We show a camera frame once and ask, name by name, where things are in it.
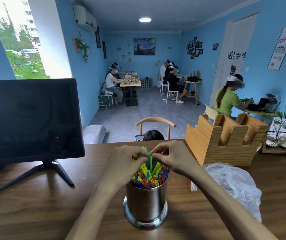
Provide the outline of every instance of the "parked car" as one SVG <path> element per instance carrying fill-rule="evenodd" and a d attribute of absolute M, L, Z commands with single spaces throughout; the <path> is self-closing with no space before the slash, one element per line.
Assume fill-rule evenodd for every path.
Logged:
<path fill-rule="evenodd" d="M 27 55 L 27 54 L 24 54 L 24 53 L 20 53 L 18 51 L 15 51 L 15 50 L 6 50 L 6 51 L 10 51 L 12 52 L 13 54 L 17 55 L 17 56 L 23 56 L 26 60 L 29 60 L 30 59 L 30 56 Z"/>
<path fill-rule="evenodd" d="M 21 54 L 26 54 L 32 57 L 33 55 L 36 55 L 39 53 L 38 49 L 23 49 L 20 51 Z"/>

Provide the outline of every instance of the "building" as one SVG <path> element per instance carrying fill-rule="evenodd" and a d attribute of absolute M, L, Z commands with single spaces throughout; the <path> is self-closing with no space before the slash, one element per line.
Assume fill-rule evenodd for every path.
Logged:
<path fill-rule="evenodd" d="M 2 18 L 7 23 L 10 23 L 10 20 L 13 22 L 18 41 L 21 41 L 19 32 L 23 29 L 32 37 L 33 46 L 41 45 L 28 0 L 0 0 L 0 20 Z"/>

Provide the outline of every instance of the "starry night painting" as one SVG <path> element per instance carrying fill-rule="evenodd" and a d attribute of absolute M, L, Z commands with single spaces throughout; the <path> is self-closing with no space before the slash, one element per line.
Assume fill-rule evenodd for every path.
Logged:
<path fill-rule="evenodd" d="M 155 38 L 134 38 L 134 55 L 155 56 Z"/>

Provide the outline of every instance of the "stainless steel container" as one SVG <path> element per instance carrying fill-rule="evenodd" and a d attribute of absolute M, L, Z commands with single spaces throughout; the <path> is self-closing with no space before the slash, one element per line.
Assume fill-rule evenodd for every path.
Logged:
<path fill-rule="evenodd" d="M 153 230 L 161 226 L 168 213 L 166 188 L 167 179 L 160 186 L 151 189 L 137 188 L 128 183 L 123 203 L 126 219 L 142 230 Z"/>

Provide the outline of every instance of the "hand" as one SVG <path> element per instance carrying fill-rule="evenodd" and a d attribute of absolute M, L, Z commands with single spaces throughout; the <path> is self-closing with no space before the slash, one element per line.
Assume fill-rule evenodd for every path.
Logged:
<path fill-rule="evenodd" d="M 151 152 L 152 157 L 158 158 L 174 172 L 184 176 L 195 173 L 200 168 L 183 141 L 161 142 Z"/>
<path fill-rule="evenodd" d="M 137 161 L 132 162 L 132 155 L 139 154 L 146 157 L 140 157 Z M 101 181 L 108 190 L 117 192 L 126 185 L 133 177 L 138 168 L 147 161 L 147 153 L 139 146 L 123 145 L 116 147 L 110 154 L 105 172 Z"/>

